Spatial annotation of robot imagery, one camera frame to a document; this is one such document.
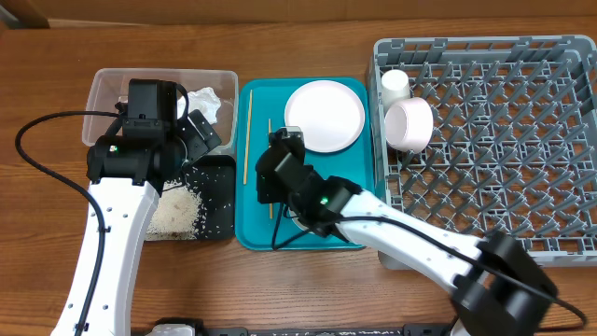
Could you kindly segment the pink bowl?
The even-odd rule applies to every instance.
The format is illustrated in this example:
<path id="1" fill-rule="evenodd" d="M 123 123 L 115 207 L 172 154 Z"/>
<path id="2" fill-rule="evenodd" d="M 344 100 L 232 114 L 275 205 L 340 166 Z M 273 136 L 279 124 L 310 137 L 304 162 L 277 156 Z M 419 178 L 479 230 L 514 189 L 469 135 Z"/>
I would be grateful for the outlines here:
<path id="1" fill-rule="evenodd" d="M 414 97 L 392 104 L 384 117 L 386 143 L 401 152 L 422 152 L 434 130 L 431 106 Z"/>

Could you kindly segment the white paper cup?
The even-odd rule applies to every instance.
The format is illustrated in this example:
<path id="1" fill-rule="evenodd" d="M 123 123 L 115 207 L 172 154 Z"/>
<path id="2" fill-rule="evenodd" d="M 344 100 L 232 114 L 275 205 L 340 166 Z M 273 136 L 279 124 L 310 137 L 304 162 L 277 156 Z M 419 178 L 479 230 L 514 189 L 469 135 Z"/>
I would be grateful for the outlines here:
<path id="1" fill-rule="evenodd" d="M 382 75 L 382 105 L 387 111 L 394 103 L 410 98 L 410 82 L 406 72 L 389 70 Z"/>

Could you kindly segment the white grey bowl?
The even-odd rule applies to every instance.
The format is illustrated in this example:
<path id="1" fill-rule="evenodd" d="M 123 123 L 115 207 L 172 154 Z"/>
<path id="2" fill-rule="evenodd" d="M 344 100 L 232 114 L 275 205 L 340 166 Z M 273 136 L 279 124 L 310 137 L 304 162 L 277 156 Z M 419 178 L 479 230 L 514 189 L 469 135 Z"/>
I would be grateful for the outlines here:
<path id="1" fill-rule="evenodd" d="M 295 212 L 293 212 L 290 208 L 287 209 L 287 215 L 288 215 L 288 218 L 291 219 L 295 223 L 295 225 L 297 227 L 299 227 L 301 230 L 306 231 L 308 229 L 308 227 L 305 226 L 300 221 L 299 216 Z"/>

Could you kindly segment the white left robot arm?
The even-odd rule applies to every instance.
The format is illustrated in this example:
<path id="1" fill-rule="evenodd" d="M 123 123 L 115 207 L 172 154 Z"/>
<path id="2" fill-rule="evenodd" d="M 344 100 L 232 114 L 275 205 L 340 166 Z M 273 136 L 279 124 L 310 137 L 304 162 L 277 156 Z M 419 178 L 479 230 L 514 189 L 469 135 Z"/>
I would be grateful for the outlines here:
<path id="1" fill-rule="evenodd" d="M 87 154 L 90 208 L 55 335 L 128 335 L 146 230 L 165 182 L 218 147 L 220 137 L 179 83 L 134 78 L 118 116 Z"/>

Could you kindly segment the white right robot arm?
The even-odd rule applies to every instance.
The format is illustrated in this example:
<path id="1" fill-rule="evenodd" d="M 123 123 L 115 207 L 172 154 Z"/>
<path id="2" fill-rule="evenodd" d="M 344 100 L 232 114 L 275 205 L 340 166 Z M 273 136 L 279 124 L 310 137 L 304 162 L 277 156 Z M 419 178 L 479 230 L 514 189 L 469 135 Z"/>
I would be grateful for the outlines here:
<path id="1" fill-rule="evenodd" d="M 374 248 L 425 275 L 451 296 L 452 335 L 534 335 L 558 290 L 513 237 L 445 231 L 396 210 L 338 176 L 305 163 L 300 132 L 270 133 L 256 164 L 257 199 L 279 203 L 304 233 Z"/>

